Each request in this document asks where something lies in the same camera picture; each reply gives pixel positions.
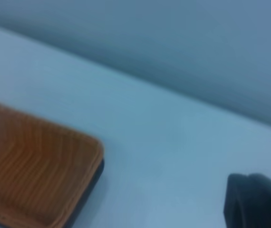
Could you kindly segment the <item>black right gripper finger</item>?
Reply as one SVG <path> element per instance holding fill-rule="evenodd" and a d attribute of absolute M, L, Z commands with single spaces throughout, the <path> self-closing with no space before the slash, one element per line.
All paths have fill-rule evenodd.
<path fill-rule="evenodd" d="M 228 228 L 271 228 L 271 179 L 230 174 L 223 214 Z"/>

